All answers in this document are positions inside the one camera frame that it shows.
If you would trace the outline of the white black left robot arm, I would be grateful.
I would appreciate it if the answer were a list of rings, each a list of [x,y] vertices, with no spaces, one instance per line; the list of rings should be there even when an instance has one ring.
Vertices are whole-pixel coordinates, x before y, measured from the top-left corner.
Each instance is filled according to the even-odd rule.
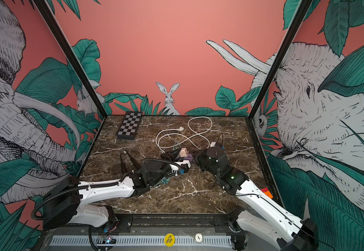
[[[43,227],[48,230],[70,223],[103,228],[104,233],[110,233],[118,228],[119,220],[112,207],[96,206],[96,202],[138,197],[157,186],[163,178],[185,174],[190,167],[189,161],[145,159],[138,171],[126,173],[121,179],[82,182],[69,177],[44,196],[31,217],[43,221]]]

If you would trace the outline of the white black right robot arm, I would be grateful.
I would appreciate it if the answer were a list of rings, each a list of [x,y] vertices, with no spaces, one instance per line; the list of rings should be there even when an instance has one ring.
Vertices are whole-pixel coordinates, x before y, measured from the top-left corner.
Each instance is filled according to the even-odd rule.
[[[215,176],[228,194],[239,198],[260,216],[244,208],[235,210],[232,221],[241,230],[253,233],[280,251],[316,251],[319,247],[318,227],[288,212],[264,192],[241,170],[233,167],[220,146],[193,153],[203,172]]]

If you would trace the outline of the pink cube block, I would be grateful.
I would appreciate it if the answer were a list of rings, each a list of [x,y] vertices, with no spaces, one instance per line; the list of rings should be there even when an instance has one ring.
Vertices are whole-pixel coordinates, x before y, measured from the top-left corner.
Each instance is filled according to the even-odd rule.
[[[178,156],[180,158],[185,158],[185,157],[187,157],[188,153],[189,153],[188,150],[185,147],[183,147],[181,149],[180,153],[178,154]]]

